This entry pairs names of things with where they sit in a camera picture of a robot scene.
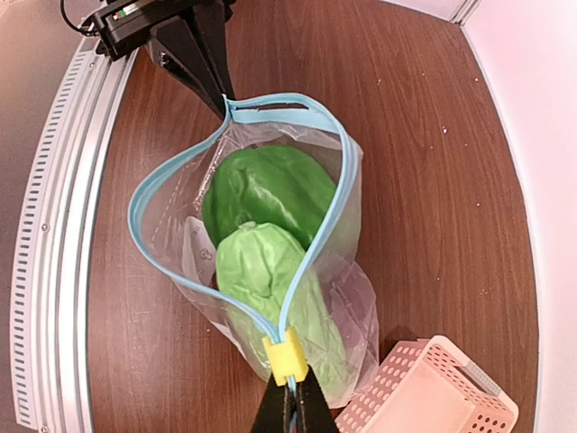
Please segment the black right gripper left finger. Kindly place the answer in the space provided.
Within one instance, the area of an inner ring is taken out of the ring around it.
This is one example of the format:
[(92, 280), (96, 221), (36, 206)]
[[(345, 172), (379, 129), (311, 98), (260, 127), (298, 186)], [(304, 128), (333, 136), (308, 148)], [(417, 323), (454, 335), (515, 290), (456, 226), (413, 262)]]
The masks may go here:
[(287, 433), (289, 431), (289, 387), (277, 385), (271, 375), (257, 410), (251, 433)]

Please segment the clear zip top bag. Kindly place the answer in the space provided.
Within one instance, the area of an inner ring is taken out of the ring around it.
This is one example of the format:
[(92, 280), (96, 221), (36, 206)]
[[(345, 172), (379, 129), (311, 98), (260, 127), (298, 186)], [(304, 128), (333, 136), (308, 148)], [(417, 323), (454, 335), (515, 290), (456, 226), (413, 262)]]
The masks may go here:
[(261, 378), (272, 373), (266, 345), (294, 331), (331, 408), (368, 386), (379, 324), (356, 261), (362, 148), (321, 103), (226, 100), (213, 134), (137, 187), (128, 224)]

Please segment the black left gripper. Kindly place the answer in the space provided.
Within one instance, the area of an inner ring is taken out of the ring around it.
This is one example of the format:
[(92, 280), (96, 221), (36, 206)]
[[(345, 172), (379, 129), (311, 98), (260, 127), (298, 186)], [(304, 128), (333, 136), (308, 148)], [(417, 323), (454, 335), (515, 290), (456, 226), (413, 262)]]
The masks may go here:
[[(234, 1), (108, 1), (92, 13), (92, 24), (104, 53), (112, 60), (121, 59), (150, 39), (153, 63), (224, 119), (222, 94), (235, 99), (225, 38), (233, 4)], [(193, 8), (200, 5), (223, 8)], [(181, 15), (186, 21), (177, 17)]]

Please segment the green chayote squash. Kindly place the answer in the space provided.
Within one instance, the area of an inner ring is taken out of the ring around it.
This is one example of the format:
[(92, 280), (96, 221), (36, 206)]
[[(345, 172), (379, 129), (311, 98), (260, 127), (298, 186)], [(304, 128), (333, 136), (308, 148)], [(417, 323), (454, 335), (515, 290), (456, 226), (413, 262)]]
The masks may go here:
[(309, 154), (269, 145), (232, 152), (216, 168), (202, 204), (213, 245), (242, 224), (272, 223), (307, 249), (333, 200), (336, 185)]

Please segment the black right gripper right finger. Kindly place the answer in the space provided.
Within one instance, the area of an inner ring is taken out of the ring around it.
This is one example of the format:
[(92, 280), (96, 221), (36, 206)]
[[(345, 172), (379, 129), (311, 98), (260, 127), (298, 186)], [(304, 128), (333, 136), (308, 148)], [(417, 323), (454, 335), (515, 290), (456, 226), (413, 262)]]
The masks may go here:
[(325, 400), (314, 370), (296, 387), (296, 432), (337, 433), (332, 412)]

